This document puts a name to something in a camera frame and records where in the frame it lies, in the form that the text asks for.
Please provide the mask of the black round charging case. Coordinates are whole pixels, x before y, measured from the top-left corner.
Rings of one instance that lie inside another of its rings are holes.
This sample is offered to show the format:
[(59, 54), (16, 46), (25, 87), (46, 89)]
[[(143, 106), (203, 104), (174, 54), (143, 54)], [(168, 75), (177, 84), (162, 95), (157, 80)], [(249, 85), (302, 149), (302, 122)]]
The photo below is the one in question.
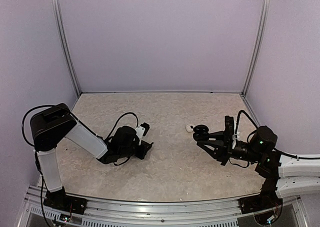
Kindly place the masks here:
[(193, 128), (193, 139), (196, 142), (209, 140), (209, 128), (204, 124), (199, 124)]

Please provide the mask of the white earbud charging case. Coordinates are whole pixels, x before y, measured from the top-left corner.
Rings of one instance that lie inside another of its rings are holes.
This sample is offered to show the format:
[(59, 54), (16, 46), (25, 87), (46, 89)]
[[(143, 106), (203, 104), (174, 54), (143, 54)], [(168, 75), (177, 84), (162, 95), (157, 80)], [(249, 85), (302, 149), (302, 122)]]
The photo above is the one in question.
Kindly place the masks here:
[(193, 132), (193, 129), (194, 129), (194, 125), (193, 124), (188, 124), (185, 126), (185, 130), (188, 132), (188, 133), (192, 133)]

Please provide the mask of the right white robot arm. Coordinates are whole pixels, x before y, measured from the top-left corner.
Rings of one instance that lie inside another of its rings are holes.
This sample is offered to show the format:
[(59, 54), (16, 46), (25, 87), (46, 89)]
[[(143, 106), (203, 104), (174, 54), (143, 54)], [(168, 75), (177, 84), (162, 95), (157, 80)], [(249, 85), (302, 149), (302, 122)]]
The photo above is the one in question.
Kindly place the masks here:
[(193, 138), (197, 146), (223, 166), (231, 159), (256, 165), (255, 171), (265, 178), (266, 184), (264, 191), (255, 199), (260, 209), (268, 208), (276, 196), (283, 199), (320, 190), (320, 157), (276, 150), (278, 137), (265, 125), (253, 131), (247, 142), (238, 140), (231, 127), (210, 133), (205, 125), (193, 128)]

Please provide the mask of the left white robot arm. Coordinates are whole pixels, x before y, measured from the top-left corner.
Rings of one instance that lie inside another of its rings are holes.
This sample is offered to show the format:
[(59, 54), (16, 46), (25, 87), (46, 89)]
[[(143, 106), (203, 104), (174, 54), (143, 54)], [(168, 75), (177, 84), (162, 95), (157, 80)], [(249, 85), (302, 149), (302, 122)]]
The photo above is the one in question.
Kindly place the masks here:
[(38, 160), (43, 183), (51, 193), (49, 199), (63, 210), (70, 205), (70, 198), (64, 194), (60, 177), (56, 148), (67, 139), (91, 154), (104, 165), (119, 166), (120, 159), (128, 162), (131, 157), (143, 160), (152, 148), (152, 143), (143, 140), (150, 126), (137, 123), (135, 127), (113, 126), (106, 138), (94, 133), (80, 121), (64, 103), (42, 105), (41, 112), (30, 119), (33, 147)]

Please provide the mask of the front aluminium rail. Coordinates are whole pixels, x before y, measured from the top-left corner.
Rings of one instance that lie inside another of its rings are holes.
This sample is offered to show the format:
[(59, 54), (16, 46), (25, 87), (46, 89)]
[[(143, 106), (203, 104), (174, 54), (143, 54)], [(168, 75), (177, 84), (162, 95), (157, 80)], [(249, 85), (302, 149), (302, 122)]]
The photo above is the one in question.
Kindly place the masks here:
[(202, 201), (136, 202), (84, 196), (82, 214), (41, 206), (46, 192), (30, 186), (18, 227), (250, 227), (269, 209), (242, 213), (237, 197)]

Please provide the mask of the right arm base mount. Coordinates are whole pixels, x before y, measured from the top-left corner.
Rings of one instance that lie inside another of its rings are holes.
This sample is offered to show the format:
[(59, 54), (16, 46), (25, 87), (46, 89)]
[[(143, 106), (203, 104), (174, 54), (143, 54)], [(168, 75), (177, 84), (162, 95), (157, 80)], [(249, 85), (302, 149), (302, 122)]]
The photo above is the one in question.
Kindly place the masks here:
[(242, 214), (258, 212), (283, 204), (283, 199), (278, 198), (276, 194), (277, 179), (268, 178), (262, 184), (259, 194), (242, 197), (238, 200)]

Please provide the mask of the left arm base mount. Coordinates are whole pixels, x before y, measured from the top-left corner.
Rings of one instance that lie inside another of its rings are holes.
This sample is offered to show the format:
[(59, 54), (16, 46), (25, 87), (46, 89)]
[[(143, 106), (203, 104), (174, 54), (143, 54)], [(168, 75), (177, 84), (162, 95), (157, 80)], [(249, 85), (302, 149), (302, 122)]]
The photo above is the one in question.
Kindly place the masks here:
[(84, 215), (87, 202), (85, 198), (67, 195), (65, 188), (62, 187), (62, 189), (58, 191), (47, 191), (43, 204), (55, 210)]

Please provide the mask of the right aluminium frame post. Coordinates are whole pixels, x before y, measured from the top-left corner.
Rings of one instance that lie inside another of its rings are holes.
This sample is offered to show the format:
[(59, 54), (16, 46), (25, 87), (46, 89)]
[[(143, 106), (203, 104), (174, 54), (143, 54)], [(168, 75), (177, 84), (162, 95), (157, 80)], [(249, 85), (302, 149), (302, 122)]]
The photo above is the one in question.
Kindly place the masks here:
[(259, 21), (258, 21), (258, 28), (255, 36), (254, 45), (253, 45), (253, 51), (252, 51), (252, 55), (249, 62), (249, 68), (244, 81), (244, 86), (241, 91), (241, 94), (244, 99), (247, 97), (249, 93), (250, 85), (252, 83), (254, 72), (257, 66), (259, 53), (263, 43), (265, 27), (268, 19), (269, 7), (270, 7), (270, 0), (262, 0), (262, 6), (261, 6)]

